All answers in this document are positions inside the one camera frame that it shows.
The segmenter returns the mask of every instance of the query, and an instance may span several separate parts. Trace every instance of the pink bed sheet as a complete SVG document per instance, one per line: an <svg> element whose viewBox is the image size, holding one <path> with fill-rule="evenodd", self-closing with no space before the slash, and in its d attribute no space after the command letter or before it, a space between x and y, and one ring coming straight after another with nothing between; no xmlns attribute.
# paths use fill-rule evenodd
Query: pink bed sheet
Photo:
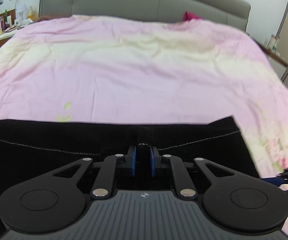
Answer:
<svg viewBox="0 0 288 240"><path fill-rule="evenodd" d="M288 89L232 27L72 16L34 23L0 48L0 119L208 123L230 115L262 177L288 166Z"/></svg>

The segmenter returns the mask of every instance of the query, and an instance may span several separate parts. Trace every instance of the gray leather headboard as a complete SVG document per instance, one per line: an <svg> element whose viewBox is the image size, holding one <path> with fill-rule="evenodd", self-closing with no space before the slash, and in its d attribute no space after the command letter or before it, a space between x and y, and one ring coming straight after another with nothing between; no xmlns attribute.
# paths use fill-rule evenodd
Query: gray leather headboard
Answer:
<svg viewBox="0 0 288 240"><path fill-rule="evenodd" d="M39 15L109 15L174 23L185 11L245 31L250 5L242 0L40 0Z"/></svg>

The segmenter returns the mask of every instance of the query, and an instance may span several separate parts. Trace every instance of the black fabric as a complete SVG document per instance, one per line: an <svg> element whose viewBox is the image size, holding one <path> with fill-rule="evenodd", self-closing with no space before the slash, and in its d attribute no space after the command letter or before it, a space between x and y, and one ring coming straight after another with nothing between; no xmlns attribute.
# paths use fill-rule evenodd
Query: black fabric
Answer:
<svg viewBox="0 0 288 240"><path fill-rule="evenodd" d="M203 157L259 177L232 117L207 125L144 126L147 129L134 125L1 120L0 195L12 185L87 155L101 161L109 155L126 154L130 141L156 143L158 149L164 149L159 150L160 154L176 155L185 162ZM0 234L4 231L0 220Z"/></svg>

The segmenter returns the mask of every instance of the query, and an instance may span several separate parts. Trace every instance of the table lamp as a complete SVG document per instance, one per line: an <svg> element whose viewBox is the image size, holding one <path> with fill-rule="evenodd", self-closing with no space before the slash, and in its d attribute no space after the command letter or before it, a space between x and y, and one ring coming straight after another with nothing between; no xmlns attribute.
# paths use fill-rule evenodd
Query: table lamp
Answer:
<svg viewBox="0 0 288 240"><path fill-rule="evenodd" d="M26 10L27 10L26 4L20 4L17 7L17 12L21 16L21 22L23 22L23 12L25 12Z"/></svg>

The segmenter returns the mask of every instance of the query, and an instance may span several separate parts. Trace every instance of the round black motor cover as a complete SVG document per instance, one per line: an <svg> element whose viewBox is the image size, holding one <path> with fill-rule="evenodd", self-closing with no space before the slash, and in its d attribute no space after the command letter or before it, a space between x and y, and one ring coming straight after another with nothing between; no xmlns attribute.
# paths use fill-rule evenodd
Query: round black motor cover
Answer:
<svg viewBox="0 0 288 240"><path fill-rule="evenodd" d="M0 218L19 232L45 233L74 222L85 207L76 183L66 178L37 177L0 196Z"/></svg>
<svg viewBox="0 0 288 240"><path fill-rule="evenodd" d="M288 195L277 186L242 174L218 178L203 206L216 222L239 232L280 229L288 216Z"/></svg>

